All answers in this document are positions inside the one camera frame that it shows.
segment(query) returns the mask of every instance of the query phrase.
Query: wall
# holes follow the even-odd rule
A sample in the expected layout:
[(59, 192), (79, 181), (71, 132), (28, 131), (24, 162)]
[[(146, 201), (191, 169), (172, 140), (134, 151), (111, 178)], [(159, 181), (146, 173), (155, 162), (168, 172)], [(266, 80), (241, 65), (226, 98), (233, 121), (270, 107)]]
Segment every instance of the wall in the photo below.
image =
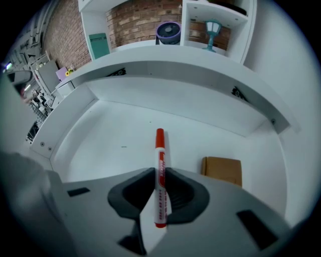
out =
[(78, 10), (78, 0), (59, 0), (46, 31), (47, 50), (58, 68), (80, 68), (91, 61)]
[(320, 190), (320, 66), (306, 38), (282, 9), (266, 1), (257, 4), (244, 65), (281, 95), (301, 125), (299, 133), (290, 128), (280, 135), (287, 168), (285, 218), (295, 225), (309, 215)]
[[(183, 0), (129, 0), (106, 13), (112, 48), (155, 39), (163, 22), (182, 22)], [(214, 46), (227, 49), (230, 29), (222, 27)], [(192, 22), (190, 40), (208, 43), (205, 23)]]

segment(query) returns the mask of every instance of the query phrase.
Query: marker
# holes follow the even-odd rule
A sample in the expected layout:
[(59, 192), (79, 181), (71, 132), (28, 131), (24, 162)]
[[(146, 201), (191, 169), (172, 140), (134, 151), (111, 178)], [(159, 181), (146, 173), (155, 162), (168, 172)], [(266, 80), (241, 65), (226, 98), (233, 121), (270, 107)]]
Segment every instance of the marker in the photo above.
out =
[(164, 130), (156, 131), (155, 151), (155, 225), (158, 228), (166, 227), (167, 199), (165, 189), (165, 137)]

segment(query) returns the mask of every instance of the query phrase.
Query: red brick wall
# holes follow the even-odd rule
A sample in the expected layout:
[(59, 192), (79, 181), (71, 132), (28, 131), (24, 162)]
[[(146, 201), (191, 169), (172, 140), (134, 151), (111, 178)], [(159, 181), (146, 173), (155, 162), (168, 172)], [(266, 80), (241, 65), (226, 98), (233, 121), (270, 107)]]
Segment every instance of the red brick wall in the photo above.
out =
[[(129, 0), (106, 13), (111, 47), (155, 39), (156, 28), (168, 21), (181, 23), (182, 0)], [(214, 46), (227, 49), (230, 29), (221, 28)], [(205, 23), (192, 22), (190, 40), (208, 43)]]
[(45, 34), (43, 51), (47, 50), (59, 68), (80, 68), (91, 61), (78, 0), (59, 0)]

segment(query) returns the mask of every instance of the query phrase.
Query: teal lamp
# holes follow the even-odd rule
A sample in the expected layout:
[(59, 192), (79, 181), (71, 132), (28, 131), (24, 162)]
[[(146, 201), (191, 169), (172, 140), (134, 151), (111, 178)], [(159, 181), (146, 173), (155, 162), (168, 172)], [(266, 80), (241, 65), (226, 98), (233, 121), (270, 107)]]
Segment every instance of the teal lamp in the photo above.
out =
[(203, 49), (216, 53), (216, 51), (213, 50), (213, 41), (214, 37), (219, 34), (222, 25), (217, 20), (205, 21), (205, 25), (206, 32), (210, 35), (210, 40), (207, 47)]

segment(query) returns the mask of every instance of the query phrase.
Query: brown cardboard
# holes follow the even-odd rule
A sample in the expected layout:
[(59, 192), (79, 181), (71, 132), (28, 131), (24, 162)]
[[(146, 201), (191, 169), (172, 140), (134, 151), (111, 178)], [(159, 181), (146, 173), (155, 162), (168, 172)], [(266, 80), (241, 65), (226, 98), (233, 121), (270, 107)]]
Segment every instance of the brown cardboard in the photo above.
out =
[(204, 157), (201, 174), (242, 186), (242, 167), (239, 160)]

